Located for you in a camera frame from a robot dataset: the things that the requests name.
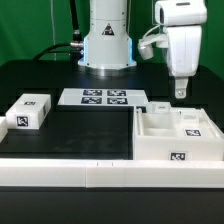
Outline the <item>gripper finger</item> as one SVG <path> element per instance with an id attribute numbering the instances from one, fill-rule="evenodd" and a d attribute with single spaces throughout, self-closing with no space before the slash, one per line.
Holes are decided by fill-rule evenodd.
<path id="1" fill-rule="evenodd" d="M 184 99 L 187 94 L 187 77 L 176 77 L 175 78 L 175 97 L 177 99 Z"/>

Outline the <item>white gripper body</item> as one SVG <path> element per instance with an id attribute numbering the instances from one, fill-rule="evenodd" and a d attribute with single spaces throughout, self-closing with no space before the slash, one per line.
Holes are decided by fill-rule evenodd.
<path id="1" fill-rule="evenodd" d="M 194 76 L 199 63 L 202 27 L 207 21 L 204 0 L 159 0 L 155 20 L 167 36 L 166 62 L 174 77 Z"/>

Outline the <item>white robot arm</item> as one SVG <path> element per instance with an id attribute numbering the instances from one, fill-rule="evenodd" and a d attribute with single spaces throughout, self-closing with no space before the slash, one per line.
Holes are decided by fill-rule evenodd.
<path id="1" fill-rule="evenodd" d="M 127 0 L 90 0 L 90 31 L 84 38 L 84 56 L 79 64 L 103 76 L 107 71 L 134 67 L 132 39 L 126 28 Z M 169 75 L 175 80 L 175 96 L 186 97 L 188 79 L 196 74 L 207 21 L 204 0 L 157 0 L 155 28 L 138 42 L 141 57 L 154 56 L 155 47 L 165 51 Z"/>

